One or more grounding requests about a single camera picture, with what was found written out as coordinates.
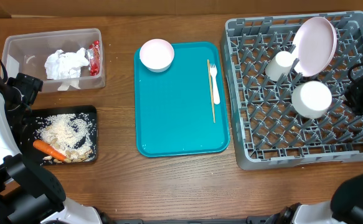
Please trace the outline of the white paper cup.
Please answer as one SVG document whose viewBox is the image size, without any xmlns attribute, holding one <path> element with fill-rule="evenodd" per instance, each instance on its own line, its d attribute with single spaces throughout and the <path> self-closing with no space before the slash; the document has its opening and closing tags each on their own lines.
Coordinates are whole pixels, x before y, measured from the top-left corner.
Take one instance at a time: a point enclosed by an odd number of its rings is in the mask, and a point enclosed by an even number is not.
<svg viewBox="0 0 363 224">
<path fill-rule="evenodd" d="M 271 81 L 277 82 L 282 74 L 288 74 L 295 58 L 287 51 L 278 52 L 265 68 L 265 74 Z"/>
</svg>

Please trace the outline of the white napkin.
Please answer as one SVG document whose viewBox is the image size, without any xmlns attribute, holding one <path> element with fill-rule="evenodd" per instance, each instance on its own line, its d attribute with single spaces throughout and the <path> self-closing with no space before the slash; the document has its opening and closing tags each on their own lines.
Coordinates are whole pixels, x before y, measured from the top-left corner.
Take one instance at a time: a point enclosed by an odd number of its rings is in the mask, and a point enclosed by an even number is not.
<svg viewBox="0 0 363 224">
<path fill-rule="evenodd" d="M 76 52 L 64 52 L 57 50 L 49 55 L 44 64 L 48 80 L 68 80 L 63 82 L 58 91 L 67 91 L 70 86 L 80 89 L 78 78 L 81 77 L 82 67 L 89 66 L 85 48 L 80 48 Z"/>
</svg>

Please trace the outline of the wooden skewer stick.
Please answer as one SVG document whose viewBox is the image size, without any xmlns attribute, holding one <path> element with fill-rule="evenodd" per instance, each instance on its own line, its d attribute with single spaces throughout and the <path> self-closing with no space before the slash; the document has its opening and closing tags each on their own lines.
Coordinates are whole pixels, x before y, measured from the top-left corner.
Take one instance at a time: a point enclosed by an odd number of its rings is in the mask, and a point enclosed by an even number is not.
<svg viewBox="0 0 363 224">
<path fill-rule="evenodd" d="M 212 117 L 213 123 L 215 123 L 215 108 L 214 108 L 214 96 L 213 96 L 213 89 L 212 89 L 212 78 L 210 74 L 210 60 L 207 59 L 207 69 L 209 74 L 209 90 L 210 90 L 210 100 L 211 100 L 211 107 L 212 107 Z"/>
</svg>

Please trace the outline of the white round plate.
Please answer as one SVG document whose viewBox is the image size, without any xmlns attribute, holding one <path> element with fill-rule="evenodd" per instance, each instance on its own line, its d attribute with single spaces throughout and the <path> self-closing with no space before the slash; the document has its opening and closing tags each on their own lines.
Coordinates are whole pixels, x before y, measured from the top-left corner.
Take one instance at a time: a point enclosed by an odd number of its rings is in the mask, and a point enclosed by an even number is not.
<svg viewBox="0 0 363 224">
<path fill-rule="evenodd" d="M 294 70 L 304 77 L 322 72 L 336 51 L 337 37 L 334 26 L 324 17 L 308 19 L 293 38 L 292 56 L 298 59 Z"/>
</svg>

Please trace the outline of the peanut food scraps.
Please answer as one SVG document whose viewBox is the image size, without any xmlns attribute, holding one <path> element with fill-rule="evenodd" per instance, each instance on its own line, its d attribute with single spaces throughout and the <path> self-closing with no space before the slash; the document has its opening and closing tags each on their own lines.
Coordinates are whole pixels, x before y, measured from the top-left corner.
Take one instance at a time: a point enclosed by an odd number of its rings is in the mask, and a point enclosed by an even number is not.
<svg viewBox="0 0 363 224">
<path fill-rule="evenodd" d="M 93 143 L 85 125 L 50 125 L 42 128 L 40 139 L 65 155 L 67 159 L 82 162 L 93 152 Z"/>
</svg>

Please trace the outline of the red snack wrapper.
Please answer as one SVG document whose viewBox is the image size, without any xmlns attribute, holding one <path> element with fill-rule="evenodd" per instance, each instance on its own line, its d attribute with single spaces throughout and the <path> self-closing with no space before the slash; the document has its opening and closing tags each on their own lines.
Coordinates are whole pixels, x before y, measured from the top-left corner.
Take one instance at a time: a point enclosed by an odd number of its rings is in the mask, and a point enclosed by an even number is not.
<svg viewBox="0 0 363 224">
<path fill-rule="evenodd" d="M 100 41 L 96 40 L 86 50 L 86 57 L 89 61 L 90 76 L 98 75 L 100 72 Z"/>
</svg>

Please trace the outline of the white bowl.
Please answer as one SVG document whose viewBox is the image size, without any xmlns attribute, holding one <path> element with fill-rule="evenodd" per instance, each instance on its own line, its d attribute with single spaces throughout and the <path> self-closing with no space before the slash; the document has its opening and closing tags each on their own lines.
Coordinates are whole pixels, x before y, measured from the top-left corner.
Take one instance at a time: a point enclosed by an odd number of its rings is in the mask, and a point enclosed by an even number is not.
<svg viewBox="0 0 363 224">
<path fill-rule="evenodd" d="M 317 119 L 327 113 L 332 103 L 332 94 L 322 82 L 310 81 L 300 84 L 294 89 L 291 103 L 301 116 Z"/>
<path fill-rule="evenodd" d="M 139 59 L 150 71 L 160 73 L 166 71 L 174 59 L 173 46 L 163 39 L 151 39 L 139 50 Z"/>
</svg>

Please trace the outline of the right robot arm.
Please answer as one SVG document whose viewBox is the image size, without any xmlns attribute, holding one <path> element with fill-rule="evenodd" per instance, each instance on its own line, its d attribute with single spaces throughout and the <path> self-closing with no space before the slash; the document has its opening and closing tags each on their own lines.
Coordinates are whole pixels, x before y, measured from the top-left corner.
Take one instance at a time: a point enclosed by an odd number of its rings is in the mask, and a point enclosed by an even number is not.
<svg viewBox="0 0 363 224">
<path fill-rule="evenodd" d="M 352 80 L 345 93 L 349 106 L 363 114 L 363 76 Z M 363 223 L 363 174 L 343 182 L 331 201 L 285 207 L 266 223 Z"/>
</svg>

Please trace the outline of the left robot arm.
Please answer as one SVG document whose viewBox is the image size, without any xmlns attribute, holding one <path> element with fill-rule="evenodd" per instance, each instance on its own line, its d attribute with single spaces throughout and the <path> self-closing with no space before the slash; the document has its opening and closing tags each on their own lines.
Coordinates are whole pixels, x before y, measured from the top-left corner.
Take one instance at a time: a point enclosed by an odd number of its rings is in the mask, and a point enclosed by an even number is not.
<svg viewBox="0 0 363 224">
<path fill-rule="evenodd" d="M 22 154 L 25 117 L 42 87 L 38 78 L 0 71 L 0 223 L 112 223 L 68 198 L 53 173 Z"/>
</svg>

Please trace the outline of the white plastic fork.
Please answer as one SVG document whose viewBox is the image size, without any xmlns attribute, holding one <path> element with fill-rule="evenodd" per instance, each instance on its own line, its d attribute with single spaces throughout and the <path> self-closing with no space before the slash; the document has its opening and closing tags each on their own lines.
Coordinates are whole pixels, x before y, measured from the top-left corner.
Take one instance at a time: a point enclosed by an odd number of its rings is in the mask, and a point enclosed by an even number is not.
<svg viewBox="0 0 363 224">
<path fill-rule="evenodd" d="M 219 105 L 220 104 L 220 96 L 219 96 L 219 90 L 217 86 L 217 67 L 216 64 L 211 63 L 209 65 L 210 69 L 210 75 L 212 77 L 212 91 L 213 91 L 213 97 L 214 97 L 214 104 Z"/>
</svg>

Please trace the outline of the rice food scraps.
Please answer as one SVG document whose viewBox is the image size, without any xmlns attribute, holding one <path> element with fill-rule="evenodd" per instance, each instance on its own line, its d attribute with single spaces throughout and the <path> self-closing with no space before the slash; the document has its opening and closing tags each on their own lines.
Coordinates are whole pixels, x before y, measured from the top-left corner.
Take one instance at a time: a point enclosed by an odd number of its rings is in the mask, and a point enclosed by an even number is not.
<svg viewBox="0 0 363 224">
<path fill-rule="evenodd" d="M 35 132 L 35 138 L 50 144 L 57 151 L 87 152 L 94 148 L 91 135 L 96 129 L 94 123 L 87 119 L 87 114 L 58 114 L 42 121 Z"/>
</svg>

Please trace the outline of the orange carrot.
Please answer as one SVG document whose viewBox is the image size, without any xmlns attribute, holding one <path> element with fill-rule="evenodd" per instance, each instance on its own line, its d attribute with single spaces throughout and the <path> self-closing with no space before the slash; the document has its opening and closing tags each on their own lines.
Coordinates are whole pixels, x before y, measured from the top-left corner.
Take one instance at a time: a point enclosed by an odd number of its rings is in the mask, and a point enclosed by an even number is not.
<svg viewBox="0 0 363 224">
<path fill-rule="evenodd" d="M 65 160 L 66 160 L 65 155 L 61 154 L 59 151 L 54 149 L 50 144 L 48 144 L 42 140 L 35 140 L 33 142 L 33 146 L 37 150 L 47 154 L 48 156 L 52 156 L 54 159 L 60 160 L 62 162 L 65 162 Z"/>
</svg>

